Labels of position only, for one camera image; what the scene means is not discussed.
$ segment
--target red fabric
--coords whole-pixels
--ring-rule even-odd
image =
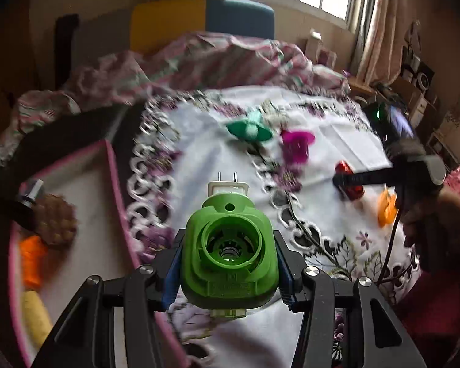
[[[422,273],[395,311],[426,365],[442,367],[460,336],[460,274]]]

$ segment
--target red toy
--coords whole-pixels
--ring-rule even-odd
[[[352,173],[353,171],[344,160],[341,160],[341,162],[337,163],[337,165],[335,166],[335,172],[337,174],[341,174]],[[356,199],[359,199],[364,195],[364,188],[362,185],[346,188],[339,187],[339,189],[343,194],[345,194],[349,198],[350,201],[355,201]]]

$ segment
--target green plastic housing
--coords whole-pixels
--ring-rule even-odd
[[[204,309],[262,306],[278,286],[278,258],[267,216],[241,194],[209,197],[187,222],[181,284]]]

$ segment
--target bed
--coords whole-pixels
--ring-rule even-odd
[[[176,10],[176,3],[183,8]],[[149,263],[201,207],[206,185],[218,172],[223,178],[238,172],[239,180],[249,184],[256,207],[308,264],[346,280],[363,275],[375,279],[391,231],[390,226],[379,228],[377,222],[377,199],[383,188],[367,187],[361,200],[349,202],[330,181],[341,160],[354,170],[389,165],[362,110],[347,96],[347,80],[326,67],[313,66],[297,46],[273,40],[274,15],[269,7],[237,0],[165,4],[175,16],[190,12],[191,27],[171,28],[162,23],[162,15],[153,17],[154,8],[147,5],[82,24],[72,38],[75,69],[70,78],[57,91],[24,94],[0,139],[0,175],[13,168],[17,188],[30,177],[44,177],[50,192],[63,193],[72,204],[83,206],[78,244],[40,293],[52,319],[89,275],[114,278]],[[249,21],[241,20],[242,12]],[[237,18],[233,35],[229,34],[232,18]],[[144,38],[154,27],[165,32]],[[114,30],[108,35],[108,29]],[[135,51],[117,52],[131,47]],[[256,107],[265,112],[275,133],[259,153],[224,127]],[[160,157],[147,161],[136,149],[136,140],[146,135],[147,121],[154,115],[162,118],[169,134],[164,142],[173,151],[163,162]],[[278,134],[283,127],[315,136],[308,162],[299,169],[282,162]],[[39,158],[32,161],[33,152]],[[150,189],[143,177],[144,164],[160,169],[150,178]],[[158,197],[147,197],[151,190]],[[291,203],[282,201],[284,192],[293,196]],[[103,227],[108,217],[109,225]],[[296,220],[311,228],[316,244],[300,242]],[[387,277],[407,270],[382,288],[393,304],[419,275],[415,257],[402,245],[401,227],[397,231]],[[108,234],[105,243],[100,232]],[[20,309],[20,237],[17,226],[12,226],[10,309],[23,362],[30,366],[36,350]],[[96,243],[101,252],[93,259],[89,256]],[[288,311],[278,293],[264,306],[249,310],[245,318],[230,320],[211,317],[179,292],[157,322],[170,350],[166,354],[174,359],[171,366],[197,361],[203,366],[281,367],[291,364],[301,319]],[[339,344],[339,327],[335,337]],[[340,348],[336,351],[340,359]],[[124,360],[120,352],[120,366]]]

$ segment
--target screw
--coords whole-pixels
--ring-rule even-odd
[[[139,269],[138,269],[143,275],[150,275],[152,274],[152,272],[154,271],[153,270],[153,267],[151,265],[142,265]]]
[[[99,281],[101,280],[99,275],[91,275],[89,278],[87,278],[87,284],[89,285],[97,285]]]
[[[372,282],[368,277],[360,277],[359,284],[362,286],[371,286]]]
[[[305,267],[305,274],[309,277],[316,277],[320,274],[320,270],[314,265],[309,265],[308,267]]]

